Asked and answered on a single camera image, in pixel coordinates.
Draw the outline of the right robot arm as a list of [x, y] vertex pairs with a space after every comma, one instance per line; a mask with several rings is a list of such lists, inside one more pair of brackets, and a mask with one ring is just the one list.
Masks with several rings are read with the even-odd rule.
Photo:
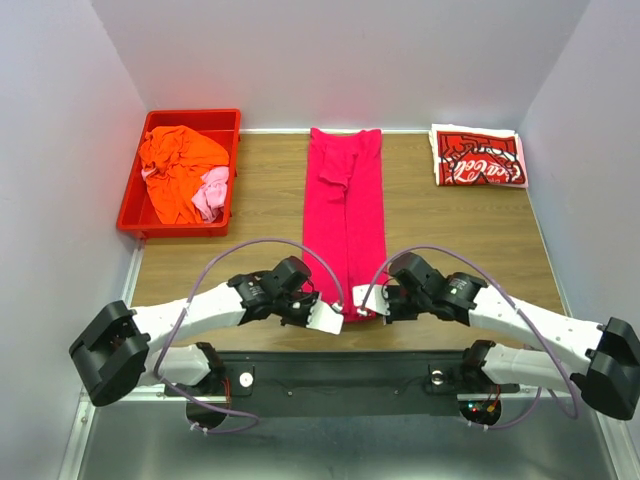
[[411, 251], [394, 256], [386, 269], [396, 282], [382, 294], [387, 322], [431, 314], [523, 343], [514, 349], [475, 342], [460, 366], [466, 387], [531, 385], [567, 392], [617, 420], [633, 418], [639, 402], [639, 337], [628, 322], [561, 315], [508, 295], [483, 273], [445, 276]]

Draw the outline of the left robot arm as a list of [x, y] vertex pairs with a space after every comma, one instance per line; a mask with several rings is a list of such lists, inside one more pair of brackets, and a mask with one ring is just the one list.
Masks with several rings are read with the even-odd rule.
[[159, 353], [167, 344], [210, 330], [277, 315], [307, 327], [320, 293], [311, 271], [295, 256], [272, 270], [238, 274], [193, 298], [131, 308], [105, 305], [71, 344], [69, 355], [92, 404], [115, 403], [144, 383], [154, 384]]

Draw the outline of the magenta t shirt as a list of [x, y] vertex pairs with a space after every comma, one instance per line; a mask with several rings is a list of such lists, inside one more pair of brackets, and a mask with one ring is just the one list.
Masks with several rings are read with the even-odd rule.
[[343, 289], [340, 297], [324, 267], [304, 254], [322, 299], [341, 302], [347, 323], [369, 320], [357, 312], [352, 289], [368, 284], [387, 258], [380, 130], [351, 135], [310, 130], [303, 244], [333, 269]]

